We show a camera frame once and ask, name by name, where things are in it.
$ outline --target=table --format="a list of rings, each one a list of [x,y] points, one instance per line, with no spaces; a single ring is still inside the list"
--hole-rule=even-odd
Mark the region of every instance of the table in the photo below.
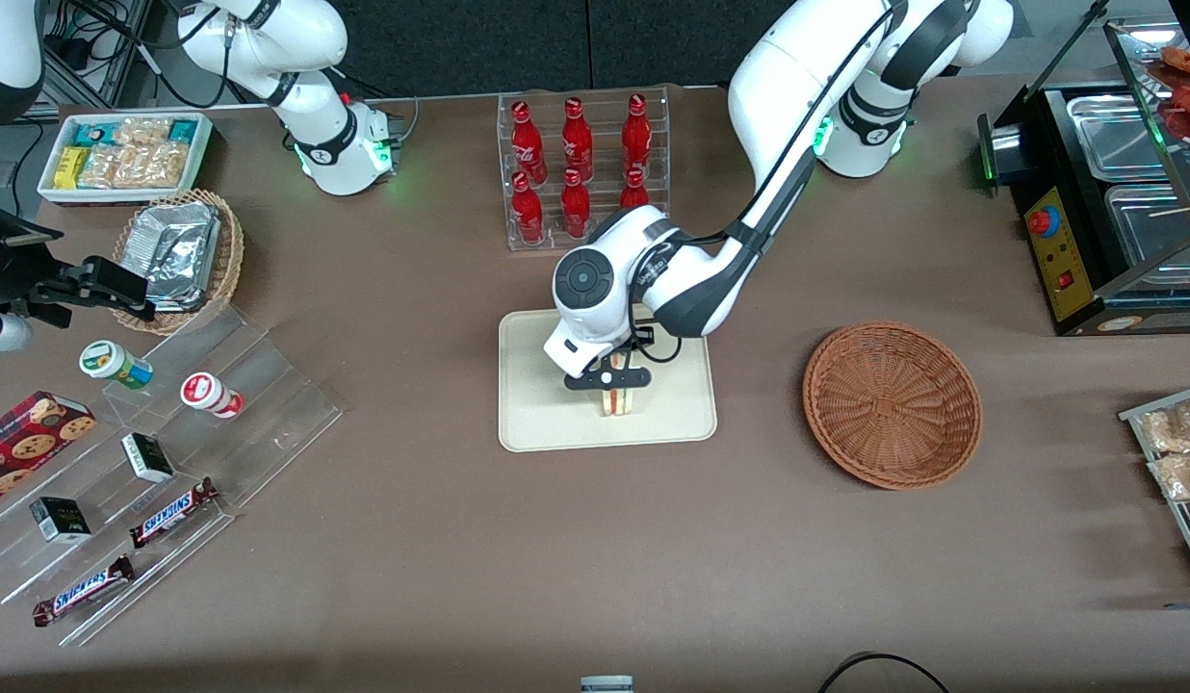
[[[551,306],[555,256],[511,256],[495,99],[426,101],[390,183],[327,198],[268,110],[214,111],[202,185],[248,233],[237,304],[347,410],[245,516],[83,649],[0,606],[0,691],[812,691],[858,650],[953,691],[1190,691],[1190,557],[1115,413],[1190,386],[1190,337],[1063,341],[1008,196],[973,188],[976,116],[1013,77],[926,87],[870,180],[816,175],[709,338],[704,443],[514,455],[496,325]],[[752,193],[724,93],[674,92],[674,218]],[[44,205],[60,258],[127,208]],[[808,433],[798,381],[833,329],[897,319],[951,346],[984,439],[945,486],[877,491]],[[102,311],[0,356],[0,413],[94,398]]]

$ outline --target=wicker basket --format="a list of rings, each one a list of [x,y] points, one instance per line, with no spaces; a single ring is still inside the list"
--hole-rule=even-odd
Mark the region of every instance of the wicker basket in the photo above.
[[[239,283],[239,263],[244,262],[244,231],[239,227],[239,219],[231,213],[231,207],[218,194],[208,193],[206,189],[190,189],[188,193],[175,194],[173,198],[155,200],[148,207],[164,207],[169,205],[183,205],[186,202],[206,202],[213,205],[223,217],[223,227],[219,230],[218,248],[214,250],[214,262],[211,267],[209,288],[207,289],[206,302],[199,311],[190,313],[158,313],[151,321],[134,319],[133,316],[120,311],[115,313],[115,319],[127,329],[136,329],[138,332],[158,333],[167,337],[183,327],[187,321],[195,319],[194,327],[207,324],[211,317],[217,316],[231,301],[234,294],[234,286]],[[124,225],[124,233],[120,233],[115,242],[115,251],[112,258],[118,263],[124,255],[124,245],[129,242],[129,231],[133,227],[133,220]]]
[[[979,444],[979,392],[964,364],[917,329],[868,321],[831,333],[804,369],[809,427],[843,469],[884,488],[937,486]]]

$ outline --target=red bottle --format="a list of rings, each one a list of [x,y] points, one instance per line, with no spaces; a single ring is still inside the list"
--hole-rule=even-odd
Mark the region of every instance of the red bottle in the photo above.
[[[651,174],[651,121],[647,120],[647,98],[635,93],[630,96],[630,118],[621,127],[621,145],[625,148],[625,174],[641,169]]]
[[[595,152],[591,126],[582,117],[582,100],[565,98],[565,127],[560,129],[565,144],[565,166],[576,168],[583,181],[595,177]]]
[[[591,194],[582,185],[577,169],[565,169],[565,189],[560,193],[560,210],[565,212],[565,233],[570,238],[587,236],[587,221],[591,218]]]
[[[625,189],[621,192],[621,210],[651,204],[647,189],[643,188],[644,177],[641,169],[634,169],[625,175]]]
[[[547,180],[547,163],[543,162],[543,137],[531,123],[531,108],[525,101],[511,106],[514,113],[514,158],[519,169],[531,179],[531,188],[539,188]]]
[[[539,205],[539,196],[531,189],[531,181],[522,171],[514,171],[514,199],[511,206],[514,207],[514,224],[519,227],[522,243],[538,245],[543,243],[543,206]]]

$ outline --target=red switch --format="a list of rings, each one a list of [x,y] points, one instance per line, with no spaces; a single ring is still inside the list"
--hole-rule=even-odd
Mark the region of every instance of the red switch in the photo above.
[[[1036,236],[1044,236],[1048,231],[1050,225],[1052,225],[1052,217],[1044,210],[1035,212],[1027,219],[1027,231]]]

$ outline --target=aluminum foil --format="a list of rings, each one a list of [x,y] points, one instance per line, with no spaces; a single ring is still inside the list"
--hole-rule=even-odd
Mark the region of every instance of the aluminum foil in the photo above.
[[[221,224],[218,210],[205,202],[143,210],[129,230],[120,267],[146,279],[146,299],[159,312],[199,310]]]

